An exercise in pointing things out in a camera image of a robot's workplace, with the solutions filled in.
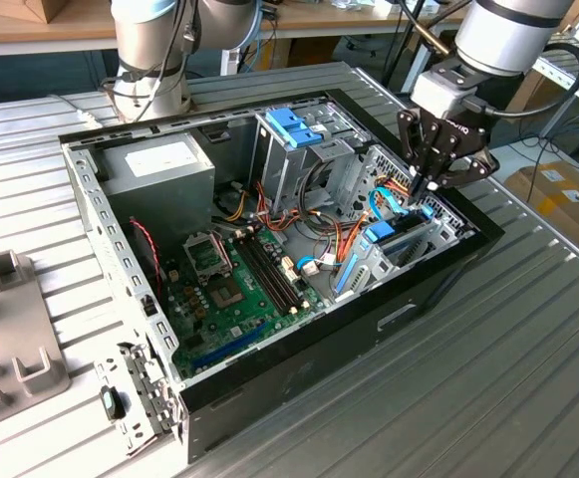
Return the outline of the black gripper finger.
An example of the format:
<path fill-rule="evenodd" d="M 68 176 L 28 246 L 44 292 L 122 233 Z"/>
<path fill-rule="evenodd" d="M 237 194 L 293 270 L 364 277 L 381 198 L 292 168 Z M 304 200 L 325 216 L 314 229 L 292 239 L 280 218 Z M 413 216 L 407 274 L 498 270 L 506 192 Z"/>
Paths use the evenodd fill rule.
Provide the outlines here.
<path fill-rule="evenodd" d="M 478 182 L 499 169 L 498 160 L 487 148 L 472 156 L 457 158 L 454 153 L 438 156 L 426 173 L 426 190 L 439 190 Z"/>
<path fill-rule="evenodd" d="M 409 196 L 422 196 L 438 172 L 434 146 L 440 133 L 439 121 L 422 109 L 403 110 L 398 113 L 398 129 L 412 176 Z"/>

